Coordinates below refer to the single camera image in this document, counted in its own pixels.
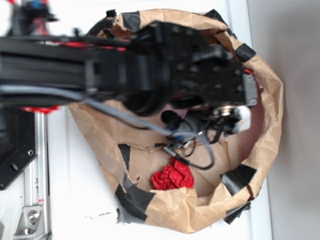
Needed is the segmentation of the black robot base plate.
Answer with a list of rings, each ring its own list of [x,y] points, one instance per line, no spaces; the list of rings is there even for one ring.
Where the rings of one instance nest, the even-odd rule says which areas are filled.
[[[0,110],[0,189],[6,190],[37,156],[33,112],[14,107]]]

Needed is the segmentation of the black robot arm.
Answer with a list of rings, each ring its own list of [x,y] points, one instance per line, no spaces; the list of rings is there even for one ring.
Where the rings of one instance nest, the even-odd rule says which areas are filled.
[[[0,103],[51,109],[81,102],[127,124],[163,135],[144,120],[165,105],[188,110],[237,133],[257,104],[252,74],[220,44],[190,27],[153,21],[123,39],[34,35],[54,20],[45,0],[11,1],[11,26],[0,39]]]

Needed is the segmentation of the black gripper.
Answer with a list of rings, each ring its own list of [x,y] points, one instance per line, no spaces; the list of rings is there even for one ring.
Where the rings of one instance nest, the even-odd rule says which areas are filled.
[[[240,133],[251,127],[258,91],[241,62],[194,28],[154,21],[149,29],[158,66],[152,72],[151,114],[165,105],[186,110],[184,120],[197,132]]]

